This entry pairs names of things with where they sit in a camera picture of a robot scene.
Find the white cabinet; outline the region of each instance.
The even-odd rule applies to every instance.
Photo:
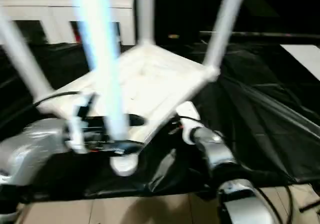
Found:
[[[135,44],[134,0],[110,0],[122,45]],[[77,19],[73,0],[0,0],[14,21],[37,21],[49,44],[75,43],[72,22]],[[18,23],[28,26],[28,22]]]
[[[5,6],[5,13],[11,18],[11,20],[16,21],[17,25],[22,29],[25,23],[25,28],[28,28],[27,22],[22,21],[34,21],[35,25],[39,25],[39,32],[43,31],[46,42],[49,44],[60,43],[62,37],[59,30],[57,30],[56,23],[53,15],[50,12],[50,7],[47,6]]]
[[[53,18],[61,35],[61,42],[76,43],[75,26],[72,22],[82,21],[77,17],[79,7],[51,7]],[[121,44],[135,44],[134,14],[131,8],[112,8],[113,22],[118,24]]]

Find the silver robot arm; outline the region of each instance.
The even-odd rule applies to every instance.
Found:
[[[182,138],[189,145],[196,145],[214,181],[212,173],[222,165],[237,161],[226,146],[223,136],[201,124],[200,116],[192,104],[187,101],[176,109],[183,125]],[[274,224],[273,215],[256,195],[252,183],[246,179],[233,179],[224,182],[218,189],[221,223],[231,224]]]

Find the wire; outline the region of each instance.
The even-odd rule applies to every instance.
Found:
[[[284,187],[286,192],[288,193],[288,199],[289,199],[289,214],[288,219],[286,220],[286,224],[292,224],[294,219],[294,199],[292,192],[288,186]]]
[[[197,122],[197,123],[200,123],[200,124],[206,126],[202,121],[197,120],[197,119],[195,119],[195,118],[192,118],[192,117],[190,117],[190,116],[177,115],[176,118],[177,118],[177,119],[189,119],[189,120],[195,121],[195,122]],[[218,131],[212,130],[212,132],[214,132],[216,135],[218,135],[219,137],[221,137],[223,140],[226,140],[226,138],[225,138],[221,133],[219,133]]]
[[[275,217],[277,218],[278,222],[280,224],[284,224],[283,220],[281,219],[281,216],[279,214],[279,212],[277,211],[277,209],[275,208],[274,204],[271,202],[271,200],[269,199],[269,197],[267,197],[267,195],[258,187],[255,188],[260,195],[265,199],[265,201],[268,203],[268,205],[270,206],[270,208],[272,209],[273,213],[275,214]]]
[[[285,186],[284,188],[288,194],[288,199],[289,199],[289,214],[288,214],[288,218],[286,220],[286,224],[292,224],[293,217],[294,217],[294,199],[293,199],[293,195],[292,195],[290,188],[288,186]],[[256,187],[255,189],[261,194],[261,196],[265,199],[265,201],[271,207],[271,209],[274,212],[279,223],[283,224],[284,222],[282,221],[279,212],[277,211],[277,209],[275,208],[275,206],[273,205],[271,200],[267,197],[267,195],[260,188]]]
[[[69,95],[77,95],[79,94],[80,91],[66,91],[66,92],[60,92],[54,95],[50,95],[42,100],[37,101],[36,103],[34,103],[32,106],[33,107],[37,107],[38,105],[40,105],[41,103],[43,103],[44,101],[53,99],[53,98],[58,98],[58,97],[62,97],[62,96],[69,96]]]

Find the black plastic sheet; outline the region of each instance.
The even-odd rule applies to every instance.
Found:
[[[201,62],[205,46],[181,50]],[[240,167],[220,168],[210,179],[197,147],[184,143],[181,131],[169,135],[177,127],[170,121],[141,152],[132,176],[116,176],[102,152],[58,154],[32,185],[3,186],[0,199],[13,193],[24,203],[189,192],[214,197],[232,178],[258,187],[319,180],[319,90],[320,82],[280,45],[230,45],[217,82],[192,101],[202,121],[223,133]]]
[[[319,90],[280,45],[231,45],[221,76],[198,102],[243,167],[276,173],[286,185],[320,179]]]

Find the wooden floor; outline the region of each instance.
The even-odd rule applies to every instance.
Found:
[[[288,195],[283,187],[264,188],[284,222],[288,216]],[[294,224],[320,224],[317,208],[303,214],[298,207],[319,197],[309,185],[291,187],[294,196]],[[159,197],[36,203],[25,209],[19,224],[218,224],[217,203],[194,194]]]

